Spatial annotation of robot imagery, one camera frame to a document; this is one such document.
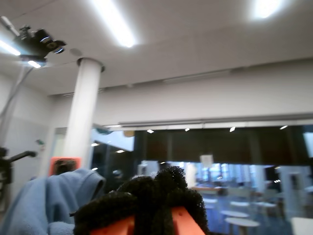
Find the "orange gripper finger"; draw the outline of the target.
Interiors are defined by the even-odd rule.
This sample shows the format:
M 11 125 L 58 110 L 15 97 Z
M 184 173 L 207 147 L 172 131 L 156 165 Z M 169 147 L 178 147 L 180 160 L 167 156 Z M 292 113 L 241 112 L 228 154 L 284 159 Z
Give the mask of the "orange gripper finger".
M 82 206 L 74 214 L 75 235 L 90 235 L 122 219 L 134 216 L 134 234 L 151 235 L 156 212 L 157 182 L 149 176 L 138 176 Z
M 153 217 L 154 235 L 173 235 L 174 223 L 171 209 L 183 207 L 205 235 L 209 234 L 206 209 L 202 196 L 187 187 L 184 170 L 171 166 L 157 173 L 158 186 L 156 213 Z

